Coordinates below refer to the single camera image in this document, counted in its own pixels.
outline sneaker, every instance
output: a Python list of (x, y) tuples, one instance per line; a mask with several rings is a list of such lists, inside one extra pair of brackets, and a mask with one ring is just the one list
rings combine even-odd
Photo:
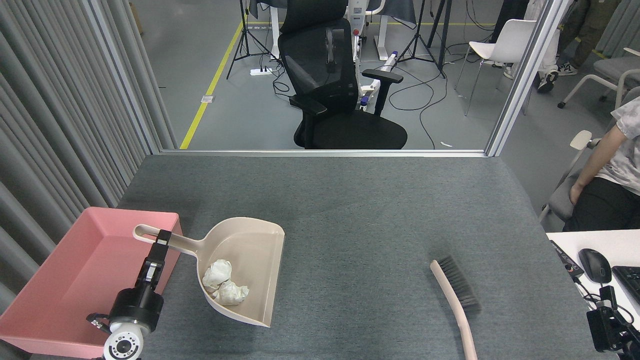
[(571, 66), (571, 64), (568, 62), (558, 66), (558, 76), (567, 76), (567, 75), (576, 75), (576, 74), (578, 74), (578, 69)]
[(553, 70), (548, 72), (545, 78), (540, 80), (540, 84), (538, 85), (538, 92), (541, 94), (550, 92), (554, 88), (554, 82), (557, 78), (558, 71)]
[(513, 67), (505, 66), (502, 75), (505, 75), (507, 78), (513, 80)]

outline chair seat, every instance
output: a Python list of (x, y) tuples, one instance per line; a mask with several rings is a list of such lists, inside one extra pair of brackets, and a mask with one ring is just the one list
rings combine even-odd
[(320, 120), (314, 130), (315, 149), (402, 149), (404, 128), (383, 117), (354, 110)]
[[(640, 69), (640, 56), (623, 56), (621, 58), (603, 59), (593, 63), (597, 72), (616, 81), (622, 74), (631, 69)], [(627, 76), (625, 84), (629, 88), (640, 86), (640, 74)]]
[(495, 44), (487, 44), (486, 42), (470, 41), (469, 46), (483, 59), (490, 59)]
[(563, 222), (569, 220), (573, 215), (573, 204), (569, 199), (569, 192), (573, 184), (578, 180), (578, 175), (580, 175), (580, 170), (567, 176), (549, 198), (549, 209)]

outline pink plastic bin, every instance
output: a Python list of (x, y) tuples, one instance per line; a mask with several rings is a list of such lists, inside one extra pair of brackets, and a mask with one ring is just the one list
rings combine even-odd
[[(134, 286), (151, 248), (133, 238), (138, 224), (182, 234), (176, 213), (86, 209), (0, 316), (0, 339), (34, 354), (102, 356), (107, 334), (85, 318), (108, 314), (118, 292)], [(179, 254), (167, 253), (156, 292), (164, 290)]]

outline gray floor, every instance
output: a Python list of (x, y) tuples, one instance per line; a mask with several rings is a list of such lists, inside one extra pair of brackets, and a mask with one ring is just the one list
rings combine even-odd
[[(176, 137), (182, 140), (236, 32), (240, 22), (238, 2), (133, 2), (140, 15), (143, 41), (162, 88)], [(495, 22), (501, 3), (495, 0), (476, 9), (475, 20), (483, 24)], [(501, 75), (502, 70), (486, 65), (483, 67), (467, 117), (464, 116), (464, 110), (478, 63), (467, 64), (458, 86), (459, 93), (453, 90), (462, 64), (460, 58), (463, 55), (460, 53), (467, 48), (465, 44), (490, 34), (490, 31), (471, 24), (464, 13), (465, 3), (455, 0), (447, 45), (463, 45), (452, 46), (450, 54), (447, 53), (446, 60), (453, 62), (445, 66), (447, 80), (437, 76), (438, 72), (432, 63), (410, 60), (400, 64), (399, 68), (421, 81), (435, 79), (429, 82), (431, 88), (426, 85), (407, 88), (420, 81), (397, 70), (405, 80), (392, 87), (391, 92), (407, 89), (390, 96), (383, 115), (407, 129), (409, 139), (405, 149), (431, 149), (431, 140), (426, 131), (436, 149), (482, 149), (495, 126), (511, 86), (510, 80)], [(284, 19), (284, 14), (280, 10), (280, 20)], [(268, 12), (260, 12), (258, 19), (250, 17), (249, 20), (252, 25), (262, 26), (268, 21)], [(363, 69), (381, 65), (372, 41), (372, 35), (378, 32), (378, 21), (378, 18), (374, 18), (367, 30), (369, 38), (362, 52)], [(425, 14), (423, 23), (429, 21), (432, 19)], [(423, 27), (425, 40), (428, 40), (430, 29), (430, 25)], [(256, 29), (253, 34), (268, 47), (271, 46), (270, 31)], [(387, 49), (402, 51), (412, 35), (412, 30), (400, 24), (389, 25)], [(438, 46), (436, 38), (431, 49), (434, 54), (437, 54)], [(252, 52), (258, 50), (253, 44), (250, 49)], [(188, 149), (299, 149), (293, 143), (292, 134), (300, 122), (300, 111), (291, 107), (285, 97), (273, 93), (271, 83), (274, 77), (249, 75), (250, 69), (259, 66), (260, 56), (236, 61), (229, 79), (225, 79), (233, 51), (213, 92), (215, 99), (202, 115)], [(425, 50), (419, 46), (417, 52), (424, 54)], [(584, 73), (591, 72), (591, 64), (597, 59), (592, 54), (581, 70)], [(267, 60), (266, 57), (262, 59), (263, 63), (267, 63)], [(603, 88), (595, 83), (587, 84), (565, 109), (556, 107), (580, 78), (561, 78), (549, 94), (533, 92), (527, 115), (520, 114), (501, 154), (529, 194), (536, 211), (540, 210), (575, 154), (568, 146), (573, 136), (582, 129), (602, 136), (609, 123), (608, 114), (613, 108), (613, 101), (598, 102)], [(280, 80), (288, 83), (286, 75)], [(399, 110), (420, 108), (427, 103), (433, 105), (423, 112)], [(561, 226), (553, 219), (544, 225), (548, 231), (558, 231)]]

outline beige dustpan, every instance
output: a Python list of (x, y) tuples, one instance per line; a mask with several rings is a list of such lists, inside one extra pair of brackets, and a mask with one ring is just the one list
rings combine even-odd
[[(153, 242), (158, 232), (159, 229), (155, 227), (138, 225), (133, 236), (141, 241)], [(215, 310), (240, 322), (266, 327), (271, 326), (283, 243), (284, 230), (279, 225), (242, 217), (221, 221), (202, 240), (176, 234), (172, 234), (169, 240), (170, 247), (195, 256), (198, 260), (200, 288)], [(249, 295), (238, 305), (220, 305), (202, 286), (205, 271), (218, 259), (231, 262), (231, 281), (238, 286), (249, 287)]]

